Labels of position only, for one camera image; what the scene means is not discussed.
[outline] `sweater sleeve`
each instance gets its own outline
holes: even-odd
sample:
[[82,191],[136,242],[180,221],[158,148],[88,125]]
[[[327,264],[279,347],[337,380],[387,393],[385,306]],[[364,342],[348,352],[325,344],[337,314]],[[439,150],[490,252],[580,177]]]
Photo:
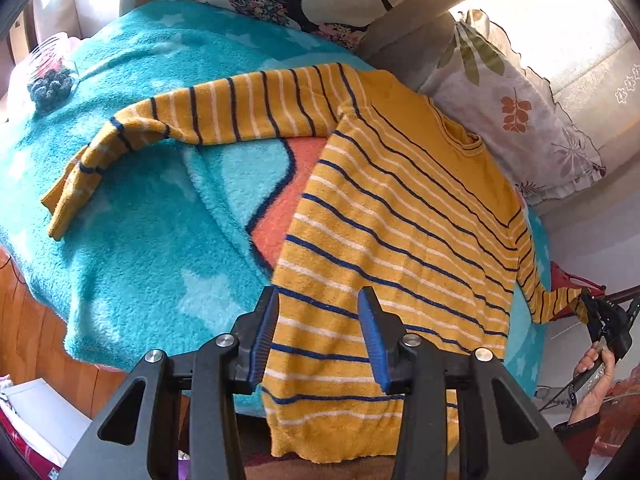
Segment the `sweater sleeve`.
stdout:
[[164,139],[210,146],[273,137],[328,137],[348,102],[356,71],[338,64],[255,72],[181,88],[137,102],[109,118],[66,165],[41,202],[60,240],[104,171],[129,152]]
[[529,305],[532,321],[546,323],[569,306],[581,322],[587,323],[586,309],[578,299],[582,291],[580,288],[562,287],[548,292],[542,284],[536,264],[536,250],[522,211],[513,220],[512,236],[518,250],[516,280]]

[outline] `person's arm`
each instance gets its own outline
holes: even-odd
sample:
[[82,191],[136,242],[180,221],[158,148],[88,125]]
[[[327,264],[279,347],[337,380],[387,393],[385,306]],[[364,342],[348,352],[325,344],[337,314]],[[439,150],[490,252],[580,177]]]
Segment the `person's arm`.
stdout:
[[[594,343],[587,350],[584,357],[580,359],[574,369],[574,377],[594,367],[598,359],[597,345],[597,342]],[[589,464],[591,448],[593,448],[593,444],[596,441],[596,433],[600,423],[600,407],[613,380],[615,358],[613,353],[606,347],[602,349],[602,360],[605,364],[603,377],[594,386],[593,390],[581,400],[580,404],[574,408],[569,420],[558,424],[554,428],[564,450],[574,461],[578,471],[583,474]]]

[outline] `flower print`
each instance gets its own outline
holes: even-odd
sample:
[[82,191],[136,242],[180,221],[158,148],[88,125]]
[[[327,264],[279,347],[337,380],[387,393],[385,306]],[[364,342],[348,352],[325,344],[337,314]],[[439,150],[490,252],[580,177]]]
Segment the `flower print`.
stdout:
[[580,176],[588,171],[593,171],[593,163],[584,153],[584,146],[581,139],[569,132],[566,128],[562,129],[566,146],[562,144],[551,143],[557,149],[555,153],[558,155],[558,163],[562,165],[560,169],[560,177],[566,177],[570,173]]

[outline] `blue gripper pad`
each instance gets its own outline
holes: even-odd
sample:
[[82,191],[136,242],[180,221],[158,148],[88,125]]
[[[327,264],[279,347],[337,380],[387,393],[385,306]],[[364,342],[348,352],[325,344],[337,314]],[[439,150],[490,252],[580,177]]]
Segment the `blue gripper pad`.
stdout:
[[239,316],[231,329],[239,340],[235,380],[245,383],[251,392],[262,382],[279,311],[276,289],[265,286],[254,311]]
[[358,293],[358,318],[373,378],[387,395],[399,393],[395,375],[401,361],[398,342],[406,334],[402,320],[382,310],[370,286]]

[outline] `red cloth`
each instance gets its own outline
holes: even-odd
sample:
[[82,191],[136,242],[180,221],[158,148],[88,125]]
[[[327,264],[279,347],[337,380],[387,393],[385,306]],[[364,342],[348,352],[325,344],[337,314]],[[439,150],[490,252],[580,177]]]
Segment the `red cloth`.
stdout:
[[54,480],[58,477],[60,468],[27,446],[27,443],[25,443],[20,434],[15,431],[14,426],[9,422],[9,419],[2,410],[0,410],[0,426],[4,428],[11,440],[14,441],[15,447],[23,456],[25,462],[34,469],[42,480]]
[[589,465],[589,457],[596,441],[599,423],[600,414],[596,413],[575,424],[568,425],[563,422],[554,428],[564,450],[583,475]]

